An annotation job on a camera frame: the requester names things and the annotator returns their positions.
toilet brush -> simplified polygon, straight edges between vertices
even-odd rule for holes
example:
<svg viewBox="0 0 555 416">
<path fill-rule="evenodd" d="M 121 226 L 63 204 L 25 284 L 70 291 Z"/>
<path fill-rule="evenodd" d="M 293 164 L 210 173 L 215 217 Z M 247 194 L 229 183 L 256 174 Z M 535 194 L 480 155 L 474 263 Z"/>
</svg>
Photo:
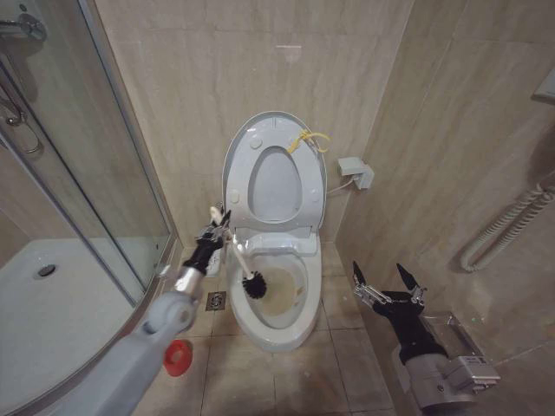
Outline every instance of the toilet brush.
<svg viewBox="0 0 555 416">
<path fill-rule="evenodd" d="M 215 206 L 210 207 L 210 217 L 216 225 L 220 225 L 223 219 L 222 212 Z M 266 281 L 264 280 L 262 273 L 259 271 L 251 271 L 249 269 L 249 266 L 243 258 L 243 254 L 239 250 L 237 239 L 232 235 L 232 232 L 229 231 L 229 229 L 225 230 L 225 234 L 231 239 L 233 254 L 245 272 L 242 284 L 246 294 L 252 299 L 260 299 L 261 297 L 264 297 L 266 294 Z"/>
</svg>

metal robot arm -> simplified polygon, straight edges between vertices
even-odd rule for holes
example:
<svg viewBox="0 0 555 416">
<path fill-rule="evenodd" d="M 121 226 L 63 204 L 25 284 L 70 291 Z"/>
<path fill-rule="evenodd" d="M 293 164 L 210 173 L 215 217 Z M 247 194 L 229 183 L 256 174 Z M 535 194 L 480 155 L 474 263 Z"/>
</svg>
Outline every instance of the metal robot arm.
<svg viewBox="0 0 555 416">
<path fill-rule="evenodd" d="M 200 284 L 212 253 L 223 246 L 229 214 L 220 225 L 209 225 L 197 238 L 197 248 L 183 263 L 175 291 L 153 302 L 146 318 L 115 343 L 55 415 L 131 414 L 160 371 L 173 338 L 193 325 L 202 296 Z"/>
<path fill-rule="evenodd" d="M 356 262 L 353 269 L 355 295 L 386 317 L 397 335 L 399 359 L 407 369 L 420 409 L 443 411 L 471 406 L 477 393 L 499 382 L 499 375 L 479 350 L 473 355 L 448 355 L 420 318 L 426 289 L 400 264 L 397 270 L 408 292 L 381 292 L 366 284 Z"/>
</svg>

yellow cord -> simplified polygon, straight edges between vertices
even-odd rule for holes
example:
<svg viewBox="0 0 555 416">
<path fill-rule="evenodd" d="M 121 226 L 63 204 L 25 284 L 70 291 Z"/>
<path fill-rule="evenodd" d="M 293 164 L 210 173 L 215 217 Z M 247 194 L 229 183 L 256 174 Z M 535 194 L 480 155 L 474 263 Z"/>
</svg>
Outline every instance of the yellow cord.
<svg viewBox="0 0 555 416">
<path fill-rule="evenodd" d="M 326 136 L 323 133 L 310 133 L 308 130 L 303 130 L 299 136 L 291 143 L 291 146 L 287 149 L 287 152 L 293 153 L 295 152 L 299 146 L 301 146 L 301 141 L 304 140 L 308 145 L 313 145 L 314 148 L 320 153 L 326 153 L 328 148 L 322 149 L 317 141 L 314 140 L 315 137 L 320 137 L 322 139 L 326 139 L 328 142 L 331 141 L 330 137 Z"/>
</svg>

toilet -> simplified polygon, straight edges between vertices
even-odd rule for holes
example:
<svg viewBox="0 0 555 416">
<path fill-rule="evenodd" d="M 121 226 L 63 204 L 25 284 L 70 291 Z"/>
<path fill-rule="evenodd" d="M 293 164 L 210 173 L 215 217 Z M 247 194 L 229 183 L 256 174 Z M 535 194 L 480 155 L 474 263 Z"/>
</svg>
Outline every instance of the toilet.
<svg viewBox="0 0 555 416">
<path fill-rule="evenodd" d="M 305 141 L 287 148 L 309 128 L 297 117 L 266 112 L 249 119 L 225 156 L 224 207 L 230 230 L 251 270 L 264 276 L 262 299 L 243 289 L 243 270 L 228 250 L 228 296 L 243 332 L 264 350 L 291 351 L 317 319 L 322 288 L 318 231 L 323 221 L 326 170 L 322 154 Z"/>
</svg>

white hose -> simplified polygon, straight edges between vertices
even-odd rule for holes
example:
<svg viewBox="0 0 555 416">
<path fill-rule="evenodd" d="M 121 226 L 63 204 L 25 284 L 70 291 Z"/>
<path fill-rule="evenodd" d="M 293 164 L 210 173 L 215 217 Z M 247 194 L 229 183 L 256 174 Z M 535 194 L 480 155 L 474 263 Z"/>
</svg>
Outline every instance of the white hose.
<svg viewBox="0 0 555 416">
<path fill-rule="evenodd" d="M 355 180 L 355 178 L 352 177 L 351 179 L 349 179 L 349 182 L 346 182 L 346 183 L 344 183 L 343 185 L 338 186 L 337 188 L 330 189 L 330 190 L 327 191 L 326 193 L 327 193 L 327 194 L 330 194 L 330 193 L 332 193 L 332 192 L 339 191 L 340 189 L 343 189 L 343 188 L 349 186 L 350 184 L 352 184 L 354 180 Z"/>
<path fill-rule="evenodd" d="M 498 217 L 471 242 L 460 255 L 460 266 L 469 273 L 485 268 L 501 251 L 507 247 L 530 222 L 535 219 L 555 199 L 555 186 L 543 189 L 539 184 L 535 189 L 526 191 L 503 215 Z M 487 249 L 473 264 L 470 259 L 489 240 L 500 234 L 501 237 Z"/>
</svg>

